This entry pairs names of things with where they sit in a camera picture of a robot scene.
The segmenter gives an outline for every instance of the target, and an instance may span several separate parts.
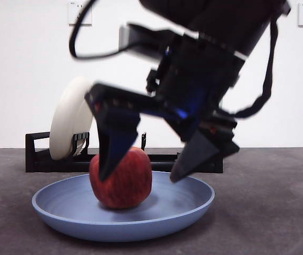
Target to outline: black strap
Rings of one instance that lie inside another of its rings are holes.
[[[275,50],[275,45],[276,45],[276,40],[278,38],[278,26],[276,25],[276,21],[278,20],[279,14],[275,14],[271,18],[271,23],[270,23],[270,35],[271,35],[271,40],[270,40],[270,54],[269,54],[269,60],[268,60],[268,65],[267,65],[267,71],[266,71],[266,77],[263,82],[263,89],[262,89],[262,95],[259,96],[253,105],[251,105],[248,108],[245,108],[243,110],[238,111],[237,113],[230,114],[222,109],[220,109],[218,106],[216,107],[216,111],[220,114],[223,115],[228,115],[231,117],[235,118],[247,118],[255,113],[257,113],[261,108],[264,106],[264,104],[268,101],[270,98],[272,92],[272,83],[273,83],[273,61],[274,61],[274,50]]]

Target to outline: white wall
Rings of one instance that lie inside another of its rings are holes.
[[[117,48],[118,27],[127,21],[150,28],[170,24],[143,9],[138,0],[98,2],[93,8],[94,25],[82,28],[77,41],[80,52]],[[76,76],[145,91],[145,78],[154,63],[125,53],[97,62],[70,57],[67,3],[0,0],[0,148],[23,148],[26,133],[49,131],[58,99]],[[272,99],[256,116],[239,121],[235,141],[242,147],[303,146],[303,28],[297,27],[298,2],[290,3],[291,14],[279,21]],[[266,31],[238,84],[227,93],[225,108],[242,108],[261,93],[268,54]],[[163,120],[142,116],[138,130],[148,133],[148,147],[182,146]],[[91,136],[90,145],[97,147],[95,122]]]

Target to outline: white plate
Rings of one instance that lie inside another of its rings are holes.
[[[94,196],[89,175],[55,182],[39,190],[32,204],[42,220],[66,235],[100,242],[129,242],[174,233],[201,218],[214,199],[206,183],[153,172],[152,190],[139,206],[107,209]]]
[[[64,90],[51,124],[50,154],[54,160],[66,158],[72,151],[74,134],[89,132],[92,113],[84,99],[90,90],[91,83],[83,77],[73,79]],[[77,142],[74,155],[81,152],[85,140]]]

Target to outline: blue plate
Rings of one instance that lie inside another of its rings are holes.
[[[89,175],[55,182],[32,198],[38,215],[66,235],[99,242],[130,242],[174,233],[201,218],[214,190],[192,177],[173,184],[169,173],[153,172],[152,190],[139,206],[111,210],[94,196]]]

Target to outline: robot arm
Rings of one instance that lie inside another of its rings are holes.
[[[70,38],[70,52],[77,56],[75,38],[80,23],[95,0],[89,1]],[[85,95],[98,126],[100,178],[115,169],[137,137],[140,113],[164,118],[183,142],[183,152],[171,171],[176,182],[205,167],[216,157],[239,150],[233,143],[234,117],[248,117],[270,97],[276,20],[288,14],[286,0],[140,0],[147,9],[198,33],[197,38],[170,30],[152,31],[130,24],[121,50],[133,50],[160,59],[140,95],[107,84],[95,84]],[[228,114],[218,105],[233,86],[247,56],[271,24],[271,53],[264,91],[253,106]]]

